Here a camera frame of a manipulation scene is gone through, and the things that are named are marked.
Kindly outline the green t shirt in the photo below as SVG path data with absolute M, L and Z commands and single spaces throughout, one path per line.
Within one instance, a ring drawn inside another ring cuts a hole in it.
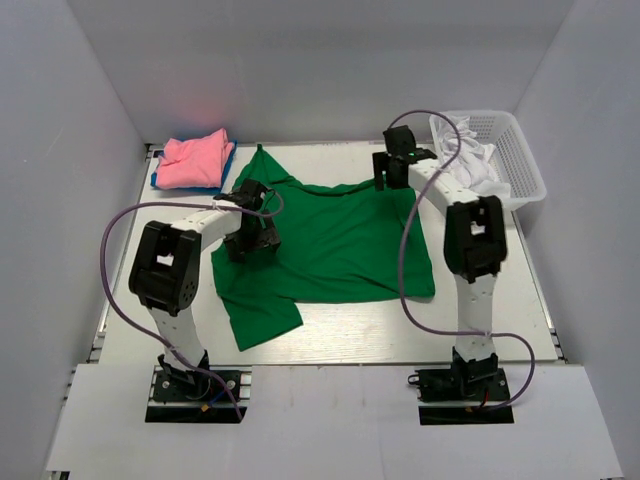
M 436 294 L 432 262 L 418 220 L 407 224 L 416 194 L 376 191 L 373 181 L 335 187 L 304 184 L 263 147 L 238 181 L 252 179 L 275 189 L 283 211 L 275 216 L 281 245 L 244 262 L 226 249 L 211 254 L 218 296 L 230 317 L 239 350 L 268 342 L 302 325 L 298 303 L 361 303 L 395 299 L 400 282 L 401 236 L 409 230 L 404 279 L 408 297 Z

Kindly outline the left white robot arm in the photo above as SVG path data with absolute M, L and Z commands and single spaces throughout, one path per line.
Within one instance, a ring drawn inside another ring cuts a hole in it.
M 201 255 L 218 241 L 228 259 L 236 263 L 256 251 L 276 251 L 280 237 L 273 214 L 264 208 L 272 192 L 248 179 L 234 191 L 216 196 L 207 208 L 172 223 L 150 221 L 143 229 L 129 290 L 151 314 L 160 337 L 169 343 L 159 364 L 188 398 L 205 396 L 212 378 L 192 312 Z

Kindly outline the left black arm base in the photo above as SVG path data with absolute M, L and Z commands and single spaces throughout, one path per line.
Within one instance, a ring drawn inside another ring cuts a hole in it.
M 250 369 L 223 368 L 216 374 L 225 382 L 207 377 L 200 386 L 174 379 L 160 366 L 154 368 L 146 406 L 145 422 L 150 424 L 240 424 L 236 408 L 225 389 L 235 399 L 241 416 L 250 401 Z

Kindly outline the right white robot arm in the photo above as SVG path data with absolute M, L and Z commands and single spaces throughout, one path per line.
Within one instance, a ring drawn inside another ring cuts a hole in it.
M 507 256 L 502 203 L 442 172 L 435 155 L 417 146 L 408 126 L 390 127 L 383 136 L 386 150 L 373 154 L 375 189 L 424 192 L 444 216 L 444 259 L 457 289 L 451 366 L 418 373 L 421 399 L 483 402 L 498 379 L 491 330 L 494 286 Z

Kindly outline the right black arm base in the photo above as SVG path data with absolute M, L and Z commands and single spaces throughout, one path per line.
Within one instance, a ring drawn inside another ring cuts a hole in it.
M 447 368 L 418 369 L 407 383 L 417 389 L 422 426 L 514 422 L 506 374 L 495 355 L 480 362 L 456 358 Z

